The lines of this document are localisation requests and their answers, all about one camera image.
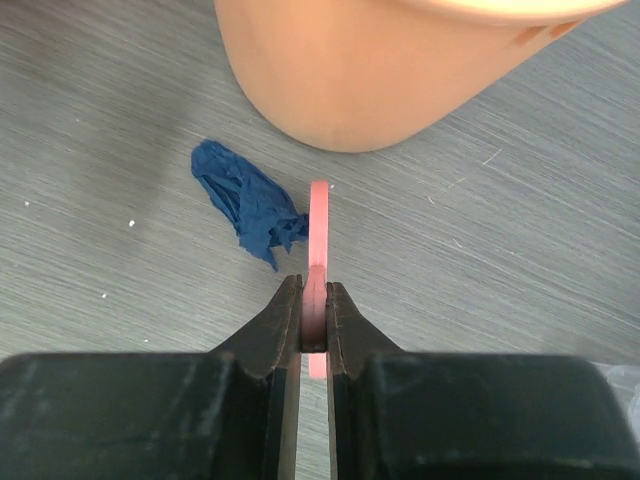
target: blue napkin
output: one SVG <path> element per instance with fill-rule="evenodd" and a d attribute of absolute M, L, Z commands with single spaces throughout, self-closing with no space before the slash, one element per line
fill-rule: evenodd
<path fill-rule="evenodd" d="M 233 224 L 240 245 L 274 271 L 273 247 L 290 252 L 293 242 L 309 238 L 309 215 L 298 215 L 280 185 L 224 145 L 204 140 L 191 153 L 191 172 Z"/>

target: orange container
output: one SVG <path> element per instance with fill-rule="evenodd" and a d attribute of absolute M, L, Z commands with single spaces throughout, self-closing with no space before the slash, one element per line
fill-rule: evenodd
<path fill-rule="evenodd" d="M 214 0 L 269 121 L 325 150 L 393 145 L 626 0 Z"/>

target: table surface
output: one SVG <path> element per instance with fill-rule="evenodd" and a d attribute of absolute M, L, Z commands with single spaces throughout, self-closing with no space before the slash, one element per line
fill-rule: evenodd
<path fill-rule="evenodd" d="M 238 246 L 190 173 L 209 137 L 302 210 L 331 182 L 330 279 L 402 347 L 640 363 L 639 23 L 632 2 L 343 155 L 253 110 L 209 0 L 3 0 L 0 355 L 208 349 L 305 272 L 304 245 L 278 274 Z M 328 478 L 323 383 L 300 418 L 298 478 Z"/>

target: orange bucket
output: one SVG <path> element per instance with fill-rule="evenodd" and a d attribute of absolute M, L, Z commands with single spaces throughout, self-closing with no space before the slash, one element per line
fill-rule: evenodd
<path fill-rule="evenodd" d="M 325 150 L 393 145 L 626 0 L 214 0 L 253 105 Z"/>

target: blue paper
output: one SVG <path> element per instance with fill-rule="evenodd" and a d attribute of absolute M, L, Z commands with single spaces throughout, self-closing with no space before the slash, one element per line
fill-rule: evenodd
<path fill-rule="evenodd" d="M 293 242 L 309 238 L 309 215 L 298 215 L 280 185 L 224 145 L 204 140 L 191 153 L 191 172 L 233 224 L 240 245 L 275 271 L 273 247 L 290 252 Z"/>

